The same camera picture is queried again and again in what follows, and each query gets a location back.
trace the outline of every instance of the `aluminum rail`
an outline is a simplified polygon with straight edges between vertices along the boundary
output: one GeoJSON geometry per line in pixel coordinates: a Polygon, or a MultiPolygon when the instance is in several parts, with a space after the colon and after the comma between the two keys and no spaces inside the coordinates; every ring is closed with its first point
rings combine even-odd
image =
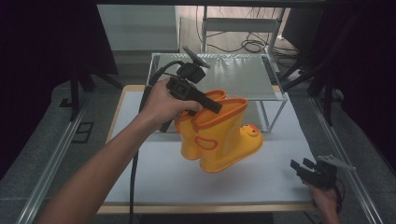
{"type": "MultiPolygon", "coordinates": [[[[320,124],[323,127],[323,130],[325,133],[328,135],[329,139],[331,140],[332,147],[334,149],[334,156],[339,159],[340,161],[343,161],[346,164],[352,165],[349,157],[346,154],[346,151],[343,148],[343,145],[341,144],[340,140],[338,139],[338,136],[333,129],[333,127],[329,126],[326,119],[322,116],[322,108],[320,105],[320,101],[318,98],[312,98],[310,97],[310,102],[314,106],[315,111],[318,115],[318,119],[320,121],[320,124]]],[[[361,179],[359,178],[358,174],[354,171],[349,171],[346,169],[343,169],[346,178],[349,181],[349,184],[351,185],[353,191],[355,192],[359,202],[361,203],[361,208],[363,209],[363,212],[366,214],[368,220],[370,223],[373,224],[382,224],[382,219],[379,216],[376,206],[370,197],[370,195],[367,192],[367,189],[363,186],[361,183],[361,179]]]]}
{"type": "Polygon", "coordinates": [[[56,148],[54,149],[52,155],[49,158],[49,162],[47,163],[43,173],[39,177],[33,191],[23,207],[21,214],[16,223],[33,223],[35,219],[35,215],[44,200],[44,197],[47,194],[47,191],[52,183],[53,177],[55,177],[56,172],[58,171],[59,166],[64,158],[64,154],[67,151],[70,142],[73,139],[73,135],[78,128],[79,123],[86,111],[88,102],[91,98],[91,94],[87,93],[87,95],[83,98],[81,108],[77,113],[74,121],[70,121],[59,140],[56,148]]]}

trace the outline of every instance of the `human hand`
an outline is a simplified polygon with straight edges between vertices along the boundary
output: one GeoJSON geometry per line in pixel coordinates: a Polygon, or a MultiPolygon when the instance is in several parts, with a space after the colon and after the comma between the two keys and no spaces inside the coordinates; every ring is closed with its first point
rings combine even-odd
{"type": "Polygon", "coordinates": [[[311,196],[318,207],[324,224],[339,223],[337,215],[337,194],[334,189],[323,190],[305,182],[303,184],[310,188],[311,196]]]}
{"type": "Polygon", "coordinates": [[[182,101],[174,98],[166,89],[169,78],[158,81],[148,96],[148,99],[140,112],[147,116],[156,127],[160,129],[163,123],[177,119],[184,110],[200,111],[203,107],[195,101],[182,101]]]}

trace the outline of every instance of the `metal rod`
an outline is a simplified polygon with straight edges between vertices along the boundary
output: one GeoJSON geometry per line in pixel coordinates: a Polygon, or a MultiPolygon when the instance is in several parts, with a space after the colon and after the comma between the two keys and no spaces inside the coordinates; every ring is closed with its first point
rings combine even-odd
{"type": "Polygon", "coordinates": [[[276,41],[277,34],[279,33],[280,25],[282,24],[284,14],[285,14],[285,8],[282,8],[280,10],[279,15],[276,18],[275,28],[271,34],[271,39],[270,39],[270,43],[268,46],[268,54],[270,54],[271,56],[272,56],[272,52],[274,51],[274,44],[276,41]]]}
{"type": "Polygon", "coordinates": [[[204,18],[202,19],[202,46],[201,53],[206,53],[206,26],[207,26],[207,6],[204,6],[204,18]]]}
{"type": "Polygon", "coordinates": [[[280,112],[282,111],[282,109],[283,109],[283,107],[285,106],[285,104],[286,104],[287,101],[288,101],[288,99],[282,101],[282,105],[281,105],[280,108],[277,110],[276,115],[275,115],[275,118],[274,118],[273,122],[271,123],[271,125],[270,125],[270,127],[269,127],[269,130],[268,130],[269,132],[271,132],[272,129],[274,128],[275,122],[276,122],[277,118],[279,117],[280,112]]]}
{"type": "Polygon", "coordinates": [[[270,130],[270,122],[268,121],[267,112],[265,111],[264,102],[260,101],[260,106],[262,107],[262,115],[264,116],[265,128],[267,132],[271,132],[270,130]]]}
{"type": "MultiPolygon", "coordinates": [[[[328,135],[330,141],[332,142],[334,156],[337,157],[340,161],[343,161],[346,164],[351,165],[349,157],[346,154],[346,151],[343,148],[340,140],[338,139],[337,134],[334,129],[328,125],[326,119],[322,116],[322,109],[320,105],[320,101],[317,98],[310,97],[310,102],[314,106],[316,110],[316,114],[318,115],[318,119],[320,124],[323,127],[323,130],[328,135]]],[[[346,174],[346,178],[348,179],[353,191],[355,192],[358,201],[361,203],[361,208],[363,212],[366,214],[367,219],[370,223],[380,224],[383,223],[381,217],[379,216],[376,206],[368,194],[366,188],[361,183],[361,180],[358,174],[354,171],[344,170],[346,174]]]]}
{"type": "Polygon", "coordinates": [[[17,223],[33,223],[35,215],[37,214],[37,211],[41,203],[43,202],[44,197],[47,194],[53,177],[55,177],[55,174],[58,171],[58,168],[64,158],[64,154],[67,151],[67,148],[72,141],[73,135],[76,132],[76,129],[85,113],[87,104],[91,96],[89,93],[87,94],[88,95],[83,99],[83,103],[81,104],[81,108],[77,113],[75,119],[73,121],[69,121],[64,131],[64,134],[59,140],[57,147],[54,149],[51,157],[49,158],[49,162],[47,163],[43,173],[35,184],[35,187],[28,201],[23,207],[17,223]]]}

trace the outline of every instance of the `human arm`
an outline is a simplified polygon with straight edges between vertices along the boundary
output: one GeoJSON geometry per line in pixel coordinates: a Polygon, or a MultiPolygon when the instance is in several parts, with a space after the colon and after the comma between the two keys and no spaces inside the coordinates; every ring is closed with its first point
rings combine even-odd
{"type": "Polygon", "coordinates": [[[38,223],[90,222],[149,135],[183,110],[202,109],[197,102],[173,98],[166,89],[167,81],[154,85],[143,110],[61,187],[38,223]]]}
{"type": "Polygon", "coordinates": [[[323,224],[339,224],[337,215],[337,195],[334,189],[318,189],[310,183],[303,181],[310,190],[311,196],[318,207],[323,224]]]}

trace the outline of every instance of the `black cable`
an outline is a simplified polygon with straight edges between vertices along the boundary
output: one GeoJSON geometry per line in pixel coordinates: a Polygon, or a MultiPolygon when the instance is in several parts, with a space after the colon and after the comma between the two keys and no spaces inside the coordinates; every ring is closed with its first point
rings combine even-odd
{"type": "Polygon", "coordinates": [[[167,76],[169,76],[169,77],[178,77],[177,75],[173,75],[173,74],[170,74],[170,73],[163,73],[164,75],[167,75],[167,76]]]}
{"type": "MultiPolygon", "coordinates": [[[[254,9],[254,7],[251,8],[251,10],[247,13],[246,17],[248,16],[248,14],[252,15],[251,13],[254,12],[253,9],[254,9]]],[[[260,10],[261,10],[261,8],[259,7],[259,11],[256,14],[256,18],[259,17],[260,10]]],[[[271,18],[274,17],[275,10],[276,10],[276,8],[274,8],[271,18]]],[[[195,10],[195,28],[196,28],[196,32],[197,32],[197,35],[198,35],[198,38],[199,38],[200,42],[203,43],[203,40],[202,40],[202,38],[201,38],[201,36],[199,34],[199,29],[198,29],[198,7],[196,7],[196,10],[195,10]]],[[[225,33],[227,33],[227,32],[219,32],[219,33],[216,33],[216,34],[213,34],[213,35],[207,35],[206,38],[208,38],[210,36],[214,36],[214,35],[225,34],[225,33]]],[[[210,45],[210,44],[206,44],[206,45],[209,46],[209,47],[212,47],[212,48],[219,49],[221,51],[227,52],[227,53],[233,53],[233,52],[236,52],[236,51],[238,51],[240,49],[245,49],[247,52],[250,52],[250,53],[259,53],[259,52],[265,50],[265,47],[268,45],[268,38],[269,38],[269,34],[267,34],[267,40],[263,40],[259,35],[255,35],[255,34],[249,32],[248,35],[247,35],[246,40],[243,40],[241,42],[241,48],[239,48],[239,49],[227,50],[227,49],[221,49],[221,48],[219,48],[217,46],[210,45]],[[259,38],[260,40],[251,40],[251,39],[249,39],[250,35],[254,35],[257,38],[259,38]],[[254,47],[257,47],[258,49],[256,49],[256,50],[255,49],[250,49],[249,46],[254,46],[254,47]]],[[[283,48],[274,47],[274,54],[276,56],[285,56],[285,57],[291,57],[291,58],[294,58],[296,56],[296,55],[293,55],[293,54],[289,55],[289,54],[280,53],[280,52],[276,51],[275,49],[283,49],[283,48]]],[[[283,49],[283,50],[297,51],[296,49],[283,49]]]]}
{"type": "Polygon", "coordinates": [[[341,197],[341,203],[344,201],[346,197],[346,186],[344,185],[344,182],[337,177],[337,180],[340,181],[341,185],[343,186],[343,196],[341,197]]]}
{"type": "MultiPolygon", "coordinates": [[[[164,67],[158,69],[158,71],[151,77],[151,79],[148,81],[147,87],[143,92],[142,100],[139,106],[139,113],[140,111],[142,111],[143,107],[145,106],[146,100],[149,97],[149,93],[151,92],[152,87],[155,85],[155,83],[157,83],[161,75],[165,73],[166,69],[177,63],[180,65],[184,64],[182,61],[170,62],[164,67]]],[[[139,151],[137,151],[136,154],[134,155],[134,160],[132,162],[132,170],[131,170],[131,179],[130,179],[130,187],[129,187],[129,221],[128,221],[130,224],[134,223],[134,181],[136,179],[138,158],[139,158],[139,151]]]]}
{"type": "Polygon", "coordinates": [[[224,14],[222,14],[222,12],[221,12],[221,7],[219,7],[219,12],[220,12],[221,15],[224,17],[224,14]]]}

